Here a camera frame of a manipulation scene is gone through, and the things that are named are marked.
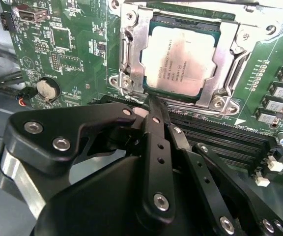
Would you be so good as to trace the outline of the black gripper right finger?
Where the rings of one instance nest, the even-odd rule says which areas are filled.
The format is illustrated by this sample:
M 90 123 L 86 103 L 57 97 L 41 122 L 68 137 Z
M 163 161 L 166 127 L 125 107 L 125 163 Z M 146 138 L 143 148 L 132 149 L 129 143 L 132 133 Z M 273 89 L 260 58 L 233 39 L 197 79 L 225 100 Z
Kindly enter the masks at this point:
M 211 236 L 283 236 L 283 221 L 204 143 L 191 148 L 159 101 L 172 146 L 194 181 Z

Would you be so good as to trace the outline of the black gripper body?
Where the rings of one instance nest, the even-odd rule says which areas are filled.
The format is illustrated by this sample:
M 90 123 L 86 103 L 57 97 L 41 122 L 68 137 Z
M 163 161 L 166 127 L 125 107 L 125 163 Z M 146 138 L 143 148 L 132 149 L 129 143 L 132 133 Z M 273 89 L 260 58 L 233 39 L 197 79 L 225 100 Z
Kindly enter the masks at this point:
M 121 158 L 50 199 L 41 211 L 36 236 L 211 236 L 206 213 L 194 187 L 173 172 L 175 218 L 159 228 L 137 219 L 141 200 L 142 160 Z

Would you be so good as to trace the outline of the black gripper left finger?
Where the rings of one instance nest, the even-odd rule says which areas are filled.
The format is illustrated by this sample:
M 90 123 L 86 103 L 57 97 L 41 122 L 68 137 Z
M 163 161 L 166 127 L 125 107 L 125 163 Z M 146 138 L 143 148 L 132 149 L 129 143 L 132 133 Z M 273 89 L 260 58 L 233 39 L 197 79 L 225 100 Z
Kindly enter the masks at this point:
M 96 103 L 83 107 L 15 113 L 7 121 L 0 152 L 3 189 L 20 195 L 36 221 L 52 197 L 128 157 L 142 161 L 143 226 L 166 226 L 176 213 L 173 146 L 162 122 L 160 99 L 144 107 Z

